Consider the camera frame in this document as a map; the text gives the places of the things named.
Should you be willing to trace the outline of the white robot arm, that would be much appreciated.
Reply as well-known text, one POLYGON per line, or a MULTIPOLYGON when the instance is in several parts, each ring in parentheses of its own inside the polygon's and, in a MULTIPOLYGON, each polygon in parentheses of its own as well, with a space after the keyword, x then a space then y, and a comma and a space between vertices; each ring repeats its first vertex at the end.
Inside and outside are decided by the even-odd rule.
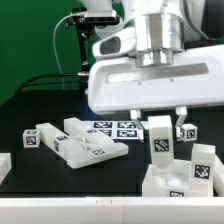
POLYGON ((176 135, 189 107, 224 104, 224 44, 186 49, 201 31, 205 0, 79 0, 84 20, 97 26, 88 104, 97 114, 174 108, 176 135))

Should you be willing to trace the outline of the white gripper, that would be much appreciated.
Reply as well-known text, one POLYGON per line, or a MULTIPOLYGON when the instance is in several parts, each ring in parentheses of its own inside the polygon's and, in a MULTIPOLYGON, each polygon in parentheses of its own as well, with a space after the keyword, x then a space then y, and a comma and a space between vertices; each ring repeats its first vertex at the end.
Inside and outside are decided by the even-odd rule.
POLYGON ((88 104, 97 114, 130 111, 144 141, 141 111, 176 108, 176 138, 187 107, 224 104, 224 45, 188 49, 174 55, 168 66, 138 68, 135 60, 122 57, 99 61, 91 68, 88 104))

